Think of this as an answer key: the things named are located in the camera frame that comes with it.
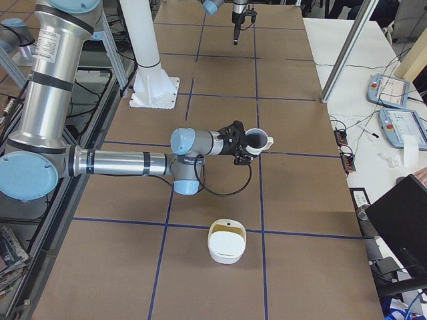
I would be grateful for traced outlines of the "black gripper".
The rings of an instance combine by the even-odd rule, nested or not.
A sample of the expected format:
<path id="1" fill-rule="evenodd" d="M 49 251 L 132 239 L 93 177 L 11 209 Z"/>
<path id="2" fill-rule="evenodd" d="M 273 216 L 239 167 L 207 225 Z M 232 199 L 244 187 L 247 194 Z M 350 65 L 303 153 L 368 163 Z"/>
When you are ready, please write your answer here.
<path id="1" fill-rule="evenodd" d="M 256 155 L 246 152 L 248 138 L 241 121 L 235 120 L 231 125 L 219 130 L 219 139 L 223 142 L 220 155 L 233 155 L 234 165 L 250 165 Z"/>
<path id="2" fill-rule="evenodd" d="M 245 18 L 250 17 L 251 23 L 256 22 L 257 12 L 249 3 L 233 3 L 232 23 L 234 24 L 233 44 L 238 45 L 240 31 Z"/>

